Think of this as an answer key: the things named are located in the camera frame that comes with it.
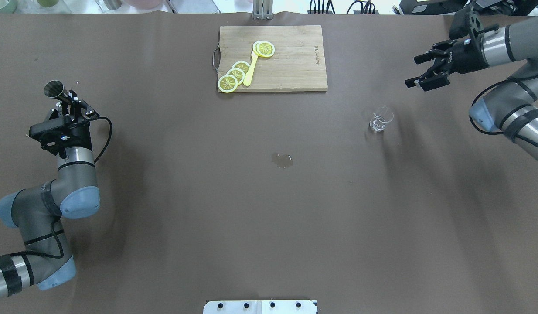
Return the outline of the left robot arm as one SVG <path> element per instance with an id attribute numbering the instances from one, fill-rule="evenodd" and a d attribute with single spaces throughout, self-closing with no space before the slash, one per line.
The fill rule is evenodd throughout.
<path id="1" fill-rule="evenodd" d="M 0 256 L 0 298 L 30 286 L 49 290 L 76 275 L 75 259 L 61 218 L 89 217 L 100 208 L 89 124 L 96 111 L 74 91 L 46 87 L 58 100 L 43 123 L 30 127 L 29 137 L 57 159 L 58 178 L 22 189 L 0 200 L 0 218 L 17 228 L 24 251 Z"/>

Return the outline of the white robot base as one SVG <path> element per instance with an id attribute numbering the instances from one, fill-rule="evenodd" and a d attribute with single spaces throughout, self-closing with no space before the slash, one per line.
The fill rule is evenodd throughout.
<path id="1" fill-rule="evenodd" d="M 204 314 L 318 314 L 316 300 L 212 300 Z"/>

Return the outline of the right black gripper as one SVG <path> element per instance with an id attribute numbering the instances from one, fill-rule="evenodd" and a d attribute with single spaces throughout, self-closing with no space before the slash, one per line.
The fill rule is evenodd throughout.
<path id="1" fill-rule="evenodd" d="M 457 40 L 437 42 L 432 45 L 429 51 L 415 56 L 414 62 L 419 65 L 446 57 L 448 57 L 449 66 L 431 66 L 424 74 L 405 80 L 405 86 L 407 88 L 420 87 L 425 92 L 432 91 L 449 85 L 450 73 L 466 74 L 490 67 L 480 44 L 473 44 L 470 38 L 461 42 L 457 42 Z"/>

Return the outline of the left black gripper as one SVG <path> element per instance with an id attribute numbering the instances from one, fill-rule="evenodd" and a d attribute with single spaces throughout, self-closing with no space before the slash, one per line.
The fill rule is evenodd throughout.
<path id="1" fill-rule="evenodd" d="M 83 147 L 93 150 L 90 123 L 87 119 L 99 117 L 91 105 L 78 97 L 75 91 L 68 91 L 70 102 L 58 101 L 48 115 L 48 121 L 55 121 L 55 149 L 64 151 L 70 147 Z"/>

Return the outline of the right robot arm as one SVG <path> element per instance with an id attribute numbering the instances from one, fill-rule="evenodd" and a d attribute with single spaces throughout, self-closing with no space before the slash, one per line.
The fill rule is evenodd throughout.
<path id="1" fill-rule="evenodd" d="M 538 161 L 538 16 L 500 27 L 484 26 L 472 8 L 456 12 L 449 40 L 437 42 L 416 64 L 432 61 L 424 74 L 409 78 L 406 87 L 431 91 L 450 83 L 449 75 L 466 74 L 524 60 L 506 79 L 476 96 L 470 122 L 480 133 L 502 135 Z"/>

